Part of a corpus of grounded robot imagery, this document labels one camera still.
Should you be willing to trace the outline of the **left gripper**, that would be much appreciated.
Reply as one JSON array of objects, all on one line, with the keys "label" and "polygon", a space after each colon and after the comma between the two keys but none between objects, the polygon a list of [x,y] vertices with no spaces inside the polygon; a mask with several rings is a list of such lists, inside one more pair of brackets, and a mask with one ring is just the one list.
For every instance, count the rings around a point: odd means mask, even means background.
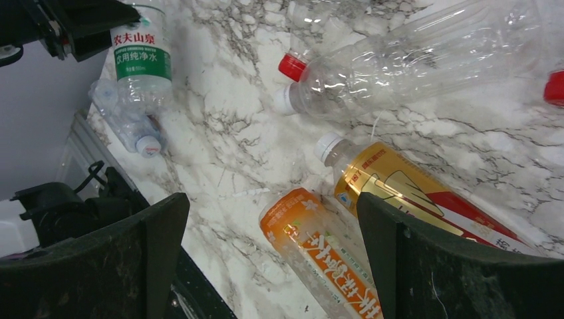
[{"label": "left gripper", "polygon": [[2,1],[1,66],[20,60],[35,41],[52,57],[81,62],[112,46],[111,30],[139,21],[139,12],[120,1]]}]

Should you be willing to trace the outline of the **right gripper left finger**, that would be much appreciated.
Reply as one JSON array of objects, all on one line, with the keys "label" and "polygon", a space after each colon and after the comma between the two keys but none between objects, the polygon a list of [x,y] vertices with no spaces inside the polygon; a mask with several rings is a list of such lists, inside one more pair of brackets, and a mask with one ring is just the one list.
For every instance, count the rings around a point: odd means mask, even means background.
[{"label": "right gripper left finger", "polygon": [[23,259],[1,261],[2,318],[162,318],[190,202],[137,214]]}]

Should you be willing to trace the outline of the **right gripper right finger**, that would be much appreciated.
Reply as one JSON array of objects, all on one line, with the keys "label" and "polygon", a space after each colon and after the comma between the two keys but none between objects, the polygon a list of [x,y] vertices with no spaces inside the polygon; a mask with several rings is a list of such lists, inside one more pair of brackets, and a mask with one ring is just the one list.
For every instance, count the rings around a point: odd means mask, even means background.
[{"label": "right gripper right finger", "polygon": [[358,222],[385,318],[562,318],[563,261],[453,235],[362,193]]}]

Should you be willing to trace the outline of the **green cap water bottle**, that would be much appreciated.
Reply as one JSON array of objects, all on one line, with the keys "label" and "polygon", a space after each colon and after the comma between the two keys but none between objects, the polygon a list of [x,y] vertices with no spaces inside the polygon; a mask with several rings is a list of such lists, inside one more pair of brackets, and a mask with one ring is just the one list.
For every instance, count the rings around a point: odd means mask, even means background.
[{"label": "green cap water bottle", "polygon": [[155,115],[172,99],[172,59],[165,1],[125,1],[140,15],[110,31],[120,103]]}]

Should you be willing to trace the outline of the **small crushed clear bottle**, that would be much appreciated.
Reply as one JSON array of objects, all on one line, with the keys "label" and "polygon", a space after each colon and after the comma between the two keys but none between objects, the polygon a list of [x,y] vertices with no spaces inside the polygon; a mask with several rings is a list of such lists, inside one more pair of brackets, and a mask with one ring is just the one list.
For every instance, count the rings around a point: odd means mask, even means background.
[{"label": "small crushed clear bottle", "polygon": [[92,103],[125,149],[153,158],[163,149],[164,138],[149,117],[126,110],[119,102],[117,83],[102,78],[90,85]]}]

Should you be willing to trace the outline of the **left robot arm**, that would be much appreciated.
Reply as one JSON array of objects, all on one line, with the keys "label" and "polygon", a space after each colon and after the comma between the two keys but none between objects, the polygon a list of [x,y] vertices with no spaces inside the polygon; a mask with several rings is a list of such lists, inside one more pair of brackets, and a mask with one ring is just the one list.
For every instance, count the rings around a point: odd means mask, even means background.
[{"label": "left robot arm", "polygon": [[[139,20],[137,10],[120,1],[2,1],[1,65],[20,60],[24,45],[35,41],[53,57],[80,62],[110,47],[112,29]],[[147,207],[116,168],[99,160],[87,171],[77,187],[44,183],[1,202],[3,259],[81,237]]]}]

